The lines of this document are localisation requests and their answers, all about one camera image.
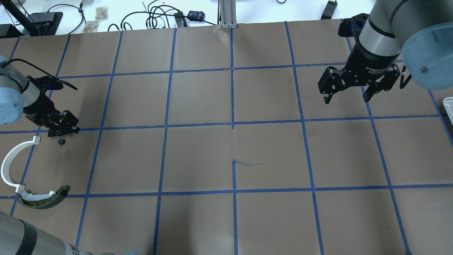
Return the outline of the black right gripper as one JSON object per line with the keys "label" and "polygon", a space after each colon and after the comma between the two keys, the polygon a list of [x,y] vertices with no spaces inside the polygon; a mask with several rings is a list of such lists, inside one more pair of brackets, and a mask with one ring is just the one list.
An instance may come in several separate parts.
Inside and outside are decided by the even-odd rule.
{"label": "black right gripper", "polygon": [[350,87],[367,86],[363,93],[365,103],[381,92],[389,91],[401,75],[395,63],[399,54],[380,56],[363,46],[354,46],[342,69],[328,66],[318,82],[324,103],[329,104],[333,95]]}

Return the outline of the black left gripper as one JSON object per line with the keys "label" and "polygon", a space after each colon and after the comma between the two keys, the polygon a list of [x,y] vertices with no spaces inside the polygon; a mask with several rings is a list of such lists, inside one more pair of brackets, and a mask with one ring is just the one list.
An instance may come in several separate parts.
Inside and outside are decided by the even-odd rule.
{"label": "black left gripper", "polygon": [[29,121],[37,126],[47,129],[73,129],[73,134],[78,134],[78,118],[69,110],[58,111],[55,104],[44,93],[31,105],[24,107],[24,114]]}

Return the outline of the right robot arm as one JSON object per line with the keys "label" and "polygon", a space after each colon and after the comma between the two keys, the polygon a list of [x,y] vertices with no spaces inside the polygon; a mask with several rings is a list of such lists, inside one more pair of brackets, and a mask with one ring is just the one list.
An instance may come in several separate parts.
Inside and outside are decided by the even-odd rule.
{"label": "right robot arm", "polygon": [[353,37],[342,69],[329,66],[318,82],[324,103],[350,87],[366,86],[367,103],[400,81],[428,90],[452,87],[451,0],[377,0],[372,11],[341,21],[338,35]]}

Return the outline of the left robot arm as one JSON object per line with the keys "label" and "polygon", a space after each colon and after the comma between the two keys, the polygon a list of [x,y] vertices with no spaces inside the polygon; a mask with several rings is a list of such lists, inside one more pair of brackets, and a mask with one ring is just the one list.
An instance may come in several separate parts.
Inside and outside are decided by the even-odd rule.
{"label": "left robot arm", "polygon": [[[43,72],[44,77],[24,76],[13,65],[23,62]],[[54,102],[46,95],[48,90],[61,90],[68,86],[77,90],[67,81],[58,79],[26,60],[7,60],[1,56],[0,68],[0,124],[7,125],[18,121],[23,115],[36,126],[48,129],[48,137],[62,137],[78,134],[78,118],[69,110],[58,111]]]}

